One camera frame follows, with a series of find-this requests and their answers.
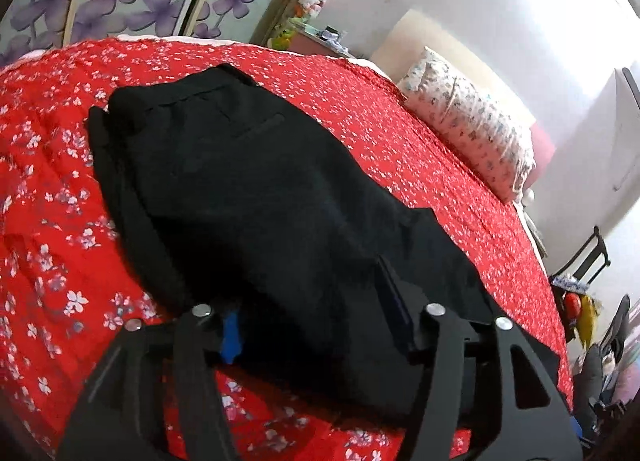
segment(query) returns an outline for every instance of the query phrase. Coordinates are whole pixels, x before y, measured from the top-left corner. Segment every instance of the chair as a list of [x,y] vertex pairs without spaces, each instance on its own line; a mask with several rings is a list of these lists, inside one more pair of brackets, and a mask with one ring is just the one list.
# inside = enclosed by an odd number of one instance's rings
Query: chair
[[591,266],[597,261],[598,257],[601,255],[604,257],[604,263],[600,266],[598,271],[586,282],[587,284],[591,284],[591,282],[596,279],[596,277],[602,272],[603,269],[609,267],[611,265],[611,261],[609,260],[609,253],[607,253],[607,246],[604,243],[604,239],[602,235],[600,235],[600,229],[597,226],[593,227],[593,234],[591,237],[587,239],[587,241],[580,247],[574,256],[569,260],[568,263],[564,264],[558,271],[549,276],[549,283],[551,284],[551,289],[553,290],[554,299],[556,300],[556,307],[558,308],[558,313],[560,314],[560,319],[562,321],[562,326],[564,327],[564,339],[566,342],[570,342],[575,338],[575,322],[571,321],[566,316],[566,311],[564,310],[564,294],[566,292],[565,289],[561,287],[554,286],[553,280],[556,277],[560,277],[569,267],[575,263],[581,254],[586,250],[587,246],[591,243],[591,241],[596,240],[596,245],[593,250],[587,255],[587,257],[582,261],[580,266],[574,271],[573,277],[578,281],[581,281],[583,277],[587,274]]
[[578,250],[574,256],[572,256],[572,258],[569,260],[568,263],[564,264],[564,266],[562,266],[558,271],[555,272],[555,274],[551,275],[552,277],[559,277],[560,275],[562,275],[567,269],[569,269],[569,267],[578,260],[578,257],[580,257],[580,255],[582,254],[582,252],[584,250],[586,250],[587,246],[589,246],[589,243],[593,240],[596,239],[596,246],[595,248],[593,248],[593,250],[591,250],[591,252],[587,255],[587,258],[582,261],[582,264],[580,264],[580,266],[578,267],[578,269],[575,270],[573,276],[578,280],[581,281],[582,278],[587,274],[587,271],[589,271],[590,267],[593,266],[593,263],[596,262],[596,259],[603,255],[604,256],[604,263],[602,264],[602,266],[600,266],[600,269],[598,271],[596,271],[596,273],[593,275],[593,277],[591,277],[587,284],[591,284],[591,282],[594,281],[594,279],[600,274],[600,272],[605,269],[606,267],[611,266],[611,261],[609,260],[609,254],[607,253],[607,246],[604,243],[604,239],[602,238],[602,235],[600,235],[600,229],[597,226],[593,227],[593,234],[591,234],[591,237],[589,237],[587,239],[587,241],[582,245],[582,247],[580,248],[580,250]]

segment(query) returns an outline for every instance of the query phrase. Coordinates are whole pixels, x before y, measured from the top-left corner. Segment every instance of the metal screw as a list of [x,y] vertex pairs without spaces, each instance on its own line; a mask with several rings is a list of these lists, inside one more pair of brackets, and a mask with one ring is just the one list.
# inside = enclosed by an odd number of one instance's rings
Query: metal screw
[[209,304],[198,304],[197,306],[193,306],[193,308],[191,308],[191,314],[198,318],[209,316],[211,313],[213,313],[213,310],[211,309],[211,306]]
[[427,313],[431,316],[442,316],[445,314],[445,309],[442,304],[431,303],[427,304]]
[[497,319],[495,319],[495,324],[503,331],[513,329],[513,322],[506,316],[498,316]]
[[124,324],[127,331],[140,331],[142,329],[142,320],[140,318],[132,318]]

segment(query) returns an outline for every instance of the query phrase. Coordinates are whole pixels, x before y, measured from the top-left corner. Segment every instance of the pillow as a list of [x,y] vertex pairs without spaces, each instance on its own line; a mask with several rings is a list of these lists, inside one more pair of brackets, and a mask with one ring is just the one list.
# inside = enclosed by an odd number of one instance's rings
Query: pillow
[[425,46],[398,84],[412,110],[467,161],[504,203],[519,201],[535,167],[529,128]]

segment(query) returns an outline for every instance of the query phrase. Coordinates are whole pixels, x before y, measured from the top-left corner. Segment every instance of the wall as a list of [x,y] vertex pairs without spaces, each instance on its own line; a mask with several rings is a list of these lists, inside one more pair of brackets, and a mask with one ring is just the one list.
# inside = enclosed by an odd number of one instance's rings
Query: wall
[[640,295],[640,277],[638,277],[640,232],[638,228],[640,228],[640,202],[626,213],[606,239],[607,251],[613,257],[612,264],[599,275],[592,289],[594,297],[610,303],[604,304],[598,318],[597,338],[601,338],[607,330],[618,309],[620,299],[628,293],[631,295],[631,304],[634,304]]
[[[614,69],[640,56],[640,20],[616,0],[329,0],[314,23],[347,30],[345,44],[370,55],[409,8],[484,60],[558,148],[529,209],[554,269],[625,201],[610,195],[620,140]],[[627,128],[640,137],[640,126]]]

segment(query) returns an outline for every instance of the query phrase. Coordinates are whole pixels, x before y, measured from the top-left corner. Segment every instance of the bed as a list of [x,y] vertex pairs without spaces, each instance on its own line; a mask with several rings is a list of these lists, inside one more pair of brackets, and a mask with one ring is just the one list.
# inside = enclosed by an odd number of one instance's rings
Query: bed
[[[433,207],[489,293],[560,356],[559,388],[571,401],[562,326],[516,210],[402,106],[375,65],[248,44],[127,37],[31,57],[0,72],[0,383],[47,453],[54,455],[83,380],[126,320],[165,318],[118,249],[92,177],[87,110],[106,106],[118,86],[175,80],[221,62],[315,118],[406,205]],[[244,459],[382,461],[401,444],[401,430],[311,407],[236,368],[217,381]],[[172,452],[184,456],[171,405],[166,420]],[[458,432],[452,456],[466,450],[470,435]]]

